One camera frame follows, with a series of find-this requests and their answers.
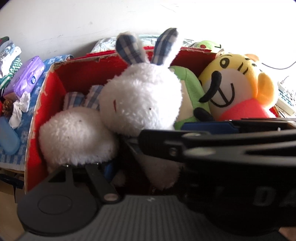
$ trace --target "green striped fabric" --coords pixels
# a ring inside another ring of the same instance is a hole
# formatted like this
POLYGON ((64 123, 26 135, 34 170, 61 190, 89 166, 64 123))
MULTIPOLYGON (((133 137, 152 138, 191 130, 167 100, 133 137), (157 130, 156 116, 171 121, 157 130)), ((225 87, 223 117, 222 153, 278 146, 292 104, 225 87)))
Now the green striped fabric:
POLYGON ((8 75, 5 75, 2 79, 0 79, 0 90, 5 88, 10 80, 13 78, 14 74, 19 70, 22 66, 22 62, 19 57, 17 57, 14 62, 11 64, 8 75))

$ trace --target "tissue pack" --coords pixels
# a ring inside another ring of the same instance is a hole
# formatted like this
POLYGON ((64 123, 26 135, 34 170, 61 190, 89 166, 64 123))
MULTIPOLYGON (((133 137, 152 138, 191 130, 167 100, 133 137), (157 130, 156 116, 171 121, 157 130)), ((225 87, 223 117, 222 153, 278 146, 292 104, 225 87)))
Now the tissue pack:
POLYGON ((16 72, 4 90, 3 97, 15 101, 19 100, 25 91, 31 93, 44 68, 44 63, 39 56, 29 59, 16 72))

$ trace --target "pink plush body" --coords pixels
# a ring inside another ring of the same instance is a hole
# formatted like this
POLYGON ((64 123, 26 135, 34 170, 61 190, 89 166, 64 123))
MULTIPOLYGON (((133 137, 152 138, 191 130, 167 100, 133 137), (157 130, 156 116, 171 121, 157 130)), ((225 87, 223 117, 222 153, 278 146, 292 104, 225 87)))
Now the pink plush body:
POLYGON ((243 118, 275 118, 275 115, 263 108, 256 99, 249 99, 225 111, 217 121, 240 120, 243 118))

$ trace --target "bunny ear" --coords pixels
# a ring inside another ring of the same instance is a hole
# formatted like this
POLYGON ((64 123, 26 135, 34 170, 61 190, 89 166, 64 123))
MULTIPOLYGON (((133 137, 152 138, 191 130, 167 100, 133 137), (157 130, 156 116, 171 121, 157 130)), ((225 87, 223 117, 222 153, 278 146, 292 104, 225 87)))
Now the bunny ear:
POLYGON ((116 40, 116 51, 129 65, 149 63, 141 41, 130 32, 118 35, 116 40))
POLYGON ((156 41, 151 63, 169 67, 182 46, 183 39, 179 37, 176 28, 169 28, 156 41))

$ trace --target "blue floral cloth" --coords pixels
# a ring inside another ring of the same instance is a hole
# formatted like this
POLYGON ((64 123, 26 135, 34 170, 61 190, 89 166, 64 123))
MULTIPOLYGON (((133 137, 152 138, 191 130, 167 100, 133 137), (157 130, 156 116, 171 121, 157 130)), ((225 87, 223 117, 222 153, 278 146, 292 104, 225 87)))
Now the blue floral cloth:
POLYGON ((47 59, 44 62, 45 69, 39 80, 37 81, 34 89, 31 92, 31 100, 29 111, 27 113, 22 114, 22 120, 18 128, 15 129, 18 137, 20 138, 20 148, 15 155, 5 155, 3 149, 0 147, 0 168, 7 168, 17 171, 24 171, 25 170, 25 154, 27 148, 27 140, 29 129, 31 125, 31 120, 33 117, 35 105, 37 102, 37 97, 41 90, 41 86, 45 79, 45 76, 53 63, 62 62, 67 59, 73 58, 72 55, 62 55, 58 57, 54 57, 51 59, 47 59))

